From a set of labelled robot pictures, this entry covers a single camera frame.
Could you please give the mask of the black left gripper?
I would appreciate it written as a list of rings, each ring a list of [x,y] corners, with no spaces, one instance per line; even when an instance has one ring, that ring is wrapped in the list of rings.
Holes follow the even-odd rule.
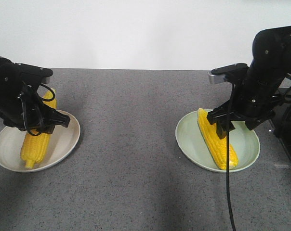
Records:
[[[40,84],[47,91],[51,88]],[[37,92],[23,83],[21,91],[14,94],[10,91],[0,93],[0,118],[6,126],[20,131],[37,131],[52,134],[54,126],[69,126],[70,117],[51,109]]]

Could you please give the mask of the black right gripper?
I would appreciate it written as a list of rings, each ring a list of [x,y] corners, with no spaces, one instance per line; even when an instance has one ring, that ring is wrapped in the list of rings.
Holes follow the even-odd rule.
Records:
[[[282,103],[282,96],[277,93],[281,83],[282,79],[268,82],[255,79],[244,80],[236,92],[233,110],[227,105],[221,105],[208,112],[206,116],[211,125],[216,123],[218,138],[224,139],[227,132],[235,129],[231,122],[232,112],[234,120],[244,121],[249,130],[272,118],[275,114],[273,108]]]

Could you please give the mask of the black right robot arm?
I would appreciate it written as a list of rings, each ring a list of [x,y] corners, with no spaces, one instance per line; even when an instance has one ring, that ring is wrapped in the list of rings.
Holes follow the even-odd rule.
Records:
[[[250,65],[237,63],[209,72],[212,84],[234,85],[230,99],[207,116],[217,126],[220,139],[234,129],[232,121],[243,121],[252,130],[272,118],[276,106],[291,103],[291,96],[278,93],[282,81],[291,80],[291,26],[260,31],[253,40],[252,54]]]

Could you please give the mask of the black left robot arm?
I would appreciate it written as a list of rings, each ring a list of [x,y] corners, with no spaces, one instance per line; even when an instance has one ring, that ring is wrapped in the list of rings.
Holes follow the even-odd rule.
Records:
[[[69,116],[47,105],[55,99],[54,90],[48,88],[51,96],[47,97],[37,93],[52,75],[51,69],[13,63],[0,56],[0,118],[4,125],[34,136],[51,134],[55,126],[68,127]]]

